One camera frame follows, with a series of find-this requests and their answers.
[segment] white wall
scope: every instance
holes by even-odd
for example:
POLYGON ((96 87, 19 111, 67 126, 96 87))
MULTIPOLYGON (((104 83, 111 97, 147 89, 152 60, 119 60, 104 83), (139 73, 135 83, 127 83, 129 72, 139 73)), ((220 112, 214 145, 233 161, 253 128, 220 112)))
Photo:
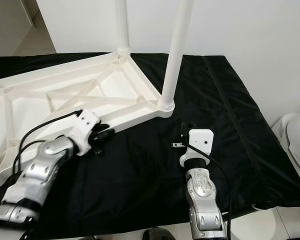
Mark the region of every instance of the white wall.
POLYGON ((0 0, 0 56, 11 56, 31 27, 21 0, 0 0))
MULTIPOLYGON (((116 50, 114 0, 37 0, 58 53, 116 50)), ((134 53, 167 53, 177 0, 127 0, 134 53)), ((300 0, 196 0, 186 54, 225 55, 269 124, 300 111, 300 0)))

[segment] small metal object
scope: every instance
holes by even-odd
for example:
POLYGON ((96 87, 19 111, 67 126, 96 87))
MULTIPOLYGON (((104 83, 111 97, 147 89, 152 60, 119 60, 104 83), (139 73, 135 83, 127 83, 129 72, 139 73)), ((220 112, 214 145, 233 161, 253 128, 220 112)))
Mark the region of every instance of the small metal object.
POLYGON ((185 148, 186 146, 183 145, 181 142, 173 142, 171 143, 172 148, 185 148))

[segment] white plastic stand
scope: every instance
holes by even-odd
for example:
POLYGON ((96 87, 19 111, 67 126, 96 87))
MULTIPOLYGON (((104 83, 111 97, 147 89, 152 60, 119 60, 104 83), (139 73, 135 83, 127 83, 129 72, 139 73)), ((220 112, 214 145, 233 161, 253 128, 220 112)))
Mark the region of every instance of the white plastic stand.
MULTIPOLYGON (((119 132, 155 117, 170 117, 192 5, 193 0, 181 0, 162 96, 130 57, 124 0, 116 0, 117 52, 0 79, 0 186, 12 173, 21 138, 43 122, 88 109, 119 132)), ((38 129, 24 145, 67 134, 75 119, 38 129)), ((22 154, 22 169, 37 147, 22 154)))
POLYGON ((194 0, 181 0, 172 33, 168 63, 166 65, 164 84, 158 107, 162 111, 175 108, 174 96, 186 45, 186 37, 194 0))

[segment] white joint connector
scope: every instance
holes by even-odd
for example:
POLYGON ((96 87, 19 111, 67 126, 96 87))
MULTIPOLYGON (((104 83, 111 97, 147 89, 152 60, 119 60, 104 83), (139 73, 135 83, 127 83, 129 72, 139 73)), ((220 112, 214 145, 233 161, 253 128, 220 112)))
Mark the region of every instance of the white joint connector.
POLYGON ((89 110, 83 110, 77 117, 76 123, 67 137, 71 138, 79 148, 78 156, 86 154, 91 146, 88 138, 94 126, 100 123, 100 118, 89 110))
MULTIPOLYGON (((189 144, 207 155, 211 153, 213 141, 214 133, 210 129, 191 129, 189 131, 189 144)), ((185 161, 188 159, 204 159, 207 165, 210 163, 209 159, 189 147, 187 147, 185 154, 180 157, 180 165, 184 167, 185 161)))
POLYGON ((119 57, 130 54, 126 0, 115 1, 119 57))
POLYGON ((174 96, 186 45, 186 36, 191 18, 194 0, 180 0, 173 28, 168 63, 166 65, 161 98, 157 106, 169 112, 175 108, 174 96))

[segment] metal bracket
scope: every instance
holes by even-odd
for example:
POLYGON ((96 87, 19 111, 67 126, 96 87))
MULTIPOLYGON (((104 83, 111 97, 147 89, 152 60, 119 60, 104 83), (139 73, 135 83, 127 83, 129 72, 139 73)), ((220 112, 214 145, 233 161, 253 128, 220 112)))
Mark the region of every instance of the metal bracket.
POLYGON ((79 148, 78 156, 86 154, 91 146, 88 143, 91 130, 96 124, 100 124, 101 120, 93 112, 89 110, 83 110, 77 117, 75 125, 73 126, 68 137, 71 138, 79 148))
POLYGON ((185 148, 186 146, 185 145, 182 145, 181 142, 172 142, 171 143, 171 147, 173 149, 177 149, 177 148, 185 148))
MULTIPOLYGON (((189 144, 207 155, 211 153, 213 140, 214 133, 209 129, 191 129, 189 131, 189 144)), ((209 159, 189 147, 187 147, 185 154, 180 157, 180 165, 184 167, 185 161, 188 159, 204 159, 207 165, 210 163, 209 159)))

